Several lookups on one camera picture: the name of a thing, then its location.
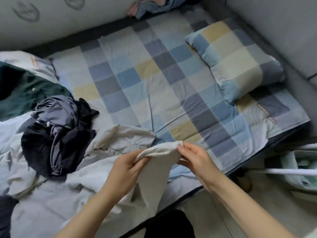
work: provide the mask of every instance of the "mattress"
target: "mattress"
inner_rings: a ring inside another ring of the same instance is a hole
[[[99,110],[104,125],[152,130],[153,145],[197,144],[227,173],[269,138],[309,118],[282,84],[257,88],[234,106],[225,104],[209,67],[184,41],[213,22],[200,5],[183,6],[51,57],[59,82]],[[187,168],[173,166],[159,210],[200,186]]]

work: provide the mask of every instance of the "dark clothing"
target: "dark clothing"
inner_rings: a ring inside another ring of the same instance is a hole
[[[146,226],[144,238],[195,238],[192,224],[181,210],[172,210]]]
[[[72,97],[57,83],[0,62],[0,121],[32,111],[40,101],[53,95]]]
[[[95,137],[91,120],[99,112],[82,98],[76,101],[63,96],[52,96],[39,106],[33,114],[37,119],[21,138],[23,154],[40,175],[65,180],[76,170]]]
[[[19,201],[11,196],[0,196],[0,237],[10,238],[11,215]]]

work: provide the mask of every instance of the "hand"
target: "hand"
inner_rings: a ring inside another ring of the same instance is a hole
[[[224,174],[221,173],[220,169],[212,161],[207,151],[188,142],[184,142],[184,147],[178,145],[177,149],[183,155],[182,158],[184,159],[180,160],[178,164],[189,168],[204,188],[211,192],[213,185]]]
[[[134,163],[136,157],[143,150],[132,151],[115,160],[109,176],[101,189],[101,192],[110,195],[110,199],[114,204],[118,203],[122,197],[131,191],[142,168],[151,159],[150,157],[144,157]]]

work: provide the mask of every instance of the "plaid pillow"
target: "plaid pillow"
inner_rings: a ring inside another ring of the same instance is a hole
[[[209,65],[230,104],[258,86],[284,80],[281,64],[265,54],[232,19],[211,24],[185,40]]]

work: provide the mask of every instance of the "left hand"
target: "left hand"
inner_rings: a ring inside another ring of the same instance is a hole
[[[129,152],[118,157],[109,173],[109,176],[101,189],[101,193],[110,196],[114,204],[118,203],[122,197],[127,195],[133,186],[136,184],[138,175],[142,168],[151,159],[144,157],[138,162],[135,162],[136,157],[144,149]]]

